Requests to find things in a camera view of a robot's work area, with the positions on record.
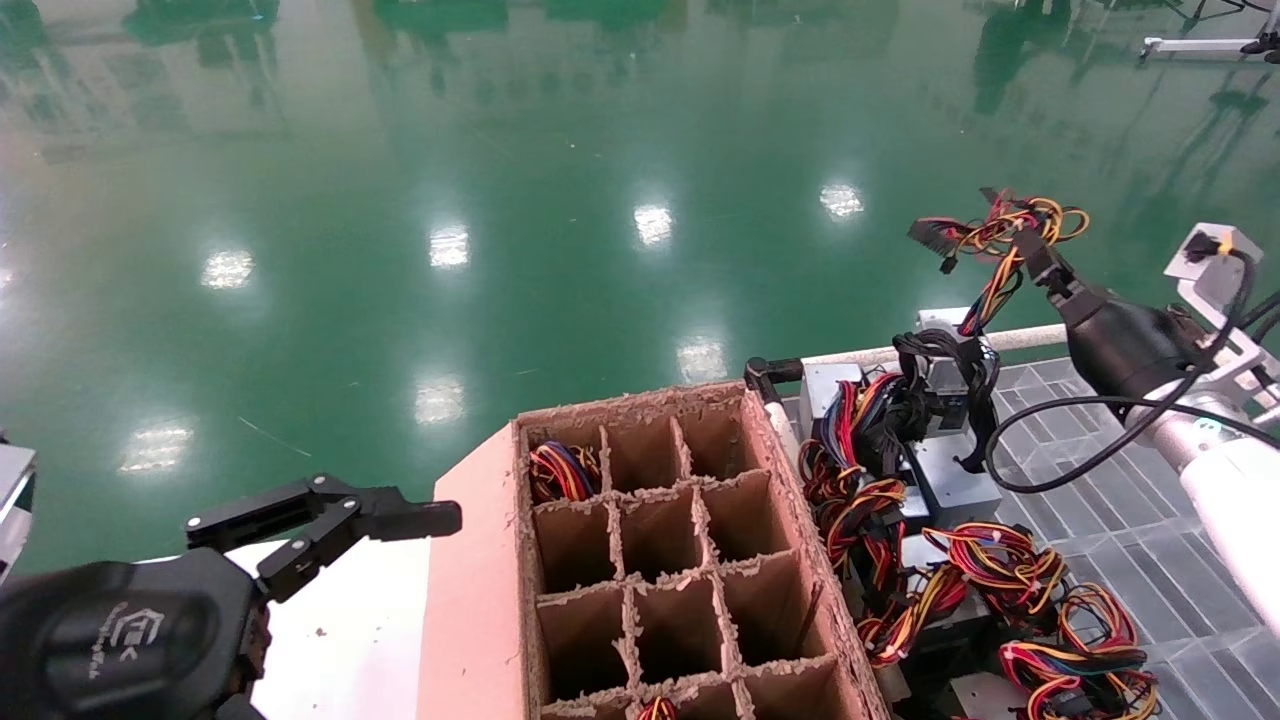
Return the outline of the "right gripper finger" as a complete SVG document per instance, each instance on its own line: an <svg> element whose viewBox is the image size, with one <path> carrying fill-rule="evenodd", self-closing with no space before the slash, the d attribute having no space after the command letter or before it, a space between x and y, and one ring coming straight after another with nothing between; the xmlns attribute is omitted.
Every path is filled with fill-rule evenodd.
<svg viewBox="0 0 1280 720"><path fill-rule="evenodd" d="M1061 307L1070 297L1071 268L1039 231L1016 231L1012 246L1030 281L1044 290L1047 300Z"/></svg>
<svg viewBox="0 0 1280 720"><path fill-rule="evenodd" d="M1048 301L1068 301L1091 292L1089 286L1038 229L1028 231L1028 275L1034 286L1044 291Z"/></svg>

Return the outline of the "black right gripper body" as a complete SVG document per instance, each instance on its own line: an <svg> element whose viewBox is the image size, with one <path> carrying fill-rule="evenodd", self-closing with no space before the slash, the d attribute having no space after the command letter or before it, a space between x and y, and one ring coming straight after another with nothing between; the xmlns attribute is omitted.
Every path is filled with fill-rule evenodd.
<svg viewBox="0 0 1280 720"><path fill-rule="evenodd" d="M1198 348L1165 310L1073 286L1059 296L1059 315L1068 356L1098 396L1147 398L1197 374Z"/></svg>

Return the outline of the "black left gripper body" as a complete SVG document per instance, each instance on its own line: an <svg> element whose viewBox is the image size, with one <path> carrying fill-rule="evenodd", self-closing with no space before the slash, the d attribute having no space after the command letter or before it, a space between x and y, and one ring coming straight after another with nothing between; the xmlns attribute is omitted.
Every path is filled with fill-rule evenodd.
<svg viewBox="0 0 1280 720"><path fill-rule="evenodd" d="M10 579L3 716L215 719L262 676L268 621L256 580L211 550Z"/></svg>

